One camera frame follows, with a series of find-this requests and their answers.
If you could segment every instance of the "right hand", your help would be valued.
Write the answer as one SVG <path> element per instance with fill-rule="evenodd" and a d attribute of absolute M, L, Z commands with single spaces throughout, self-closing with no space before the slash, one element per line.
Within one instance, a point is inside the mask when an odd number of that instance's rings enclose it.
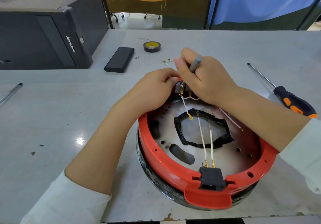
<path fill-rule="evenodd" d="M 213 57 L 203 57 L 195 74 L 189 71 L 190 64 L 198 54 L 184 48 L 180 58 L 175 58 L 179 76 L 191 90 L 206 103 L 222 107 L 237 93 L 239 87 L 232 80 L 223 65 Z"/>

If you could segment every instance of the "table surface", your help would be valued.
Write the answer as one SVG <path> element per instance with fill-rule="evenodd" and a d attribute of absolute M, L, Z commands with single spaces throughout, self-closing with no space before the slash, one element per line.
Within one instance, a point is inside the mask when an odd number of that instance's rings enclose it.
<path fill-rule="evenodd" d="M 161 51 L 145 52 L 147 40 L 160 42 Z M 180 56 L 183 47 L 214 56 L 238 85 L 278 101 L 249 62 L 321 113 L 320 40 L 321 33 L 311 31 L 109 30 L 88 70 L 0 71 L 0 97 L 24 84 L 0 107 L 0 223 L 20 222 L 110 107 L 145 73 L 164 68 L 162 60 Z M 123 74 L 105 72 L 119 46 L 133 47 L 139 58 Z M 321 214 L 321 196 L 279 157 L 251 195 L 233 208 L 200 211 L 176 204 L 145 176 L 137 158 L 136 131 L 137 122 L 128 133 L 102 221 Z"/>

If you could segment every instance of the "black computer case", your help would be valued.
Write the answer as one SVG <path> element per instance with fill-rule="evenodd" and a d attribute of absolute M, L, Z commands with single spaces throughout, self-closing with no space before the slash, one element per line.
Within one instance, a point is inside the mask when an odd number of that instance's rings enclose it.
<path fill-rule="evenodd" d="M 101 0 L 0 0 L 0 70 L 87 69 L 107 30 Z"/>

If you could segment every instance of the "orange handle screwdriver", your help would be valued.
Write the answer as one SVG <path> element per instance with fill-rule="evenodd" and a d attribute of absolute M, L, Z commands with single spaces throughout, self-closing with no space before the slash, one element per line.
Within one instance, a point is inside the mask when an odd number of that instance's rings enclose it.
<path fill-rule="evenodd" d="M 256 72 L 258 72 L 264 79 L 266 79 L 274 87 L 274 90 L 273 90 L 274 94 L 276 94 L 281 99 L 281 101 L 287 108 L 297 113 L 300 113 L 304 116 L 307 116 L 309 118 L 318 117 L 318 114 L 316 113 L 314 108 L 310 104 L 308 104 L 305 100 L 295 96 L 291 92 L 288 92 L 283 86 L 276 87 L 275 84 L 273 84 L 270 80 L 268 80 L 267 77 L 265 77 L 259 70 L 254 68 L 250 63 L 247 63 L 247 65 L 253 68 Z"/>

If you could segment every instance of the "roll of tape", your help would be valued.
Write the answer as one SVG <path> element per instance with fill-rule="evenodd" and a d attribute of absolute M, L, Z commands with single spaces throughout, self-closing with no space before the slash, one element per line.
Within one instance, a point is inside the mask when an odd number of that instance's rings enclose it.
<path fill-rule="evenodd" d="M 145 42 L 144 50 L 146 52 L 158 52 L 161 49 L 161 44 L 159 42 Z"/>

